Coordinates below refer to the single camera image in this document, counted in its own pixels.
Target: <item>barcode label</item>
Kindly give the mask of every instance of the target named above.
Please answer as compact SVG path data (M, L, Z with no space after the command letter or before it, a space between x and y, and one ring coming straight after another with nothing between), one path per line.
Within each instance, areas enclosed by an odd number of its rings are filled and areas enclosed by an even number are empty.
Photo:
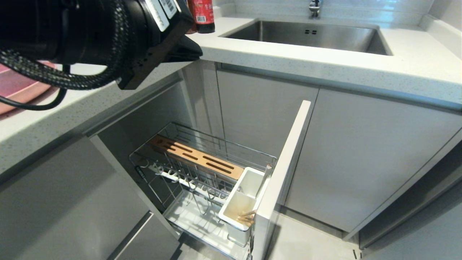
M196 16L196 21L199 23L207 22L207 18L205 16Z
M170 25L167 16L162 10L159 0L146 0L146 5L151 12L152 17L156 21L160 31L165 31Z
M160 0L162 7L164 8L167 17L171 19L176 13L176 6L173 0Z

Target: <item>white tile wall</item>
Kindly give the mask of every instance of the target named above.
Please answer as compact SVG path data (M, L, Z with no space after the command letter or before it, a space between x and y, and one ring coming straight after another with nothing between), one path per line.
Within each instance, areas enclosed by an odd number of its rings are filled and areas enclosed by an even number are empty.
M234 0L212 0L213 6L234 3Z
M462 31L461 0L435 0L429 14Z
M310 0L234 0L237 13L308 15ZM417 25L434 0L324 0L323 17Z

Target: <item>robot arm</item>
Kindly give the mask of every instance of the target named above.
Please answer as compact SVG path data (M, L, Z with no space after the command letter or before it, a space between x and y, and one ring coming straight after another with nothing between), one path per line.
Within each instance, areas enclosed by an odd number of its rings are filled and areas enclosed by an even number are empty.
M135 89L160 63L202 55L184 35L194 20L182 0L2 0L0 21L0 63L62 89L114 80L120 89ZM73 75L37 60L107 69Z

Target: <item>gray cabinet door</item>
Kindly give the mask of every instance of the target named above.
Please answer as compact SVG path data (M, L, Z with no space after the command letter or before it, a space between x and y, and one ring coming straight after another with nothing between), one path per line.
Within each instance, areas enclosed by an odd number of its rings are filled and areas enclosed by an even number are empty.
M154 213L147 212L136 227L128 234L108 260L155 260L171 258L178 242L168 244L171 234L159 228L161 223Z
M121 173L83 138L0 187L0 258L107 259L148 211ZM152 259L169 259L178 244L169 231L156 233Z
M225 139L270 155L281 153L303 100L319 89L260 76L217 71Z
M320 90L286 206L351 232L461 127L460 115Z

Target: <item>faucet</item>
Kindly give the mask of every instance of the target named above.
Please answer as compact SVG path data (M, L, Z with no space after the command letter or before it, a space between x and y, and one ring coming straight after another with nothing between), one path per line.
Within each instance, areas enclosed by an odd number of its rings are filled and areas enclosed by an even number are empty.
M318 18L321 10L322 0L311 0L309 9L311 12L310 18Z

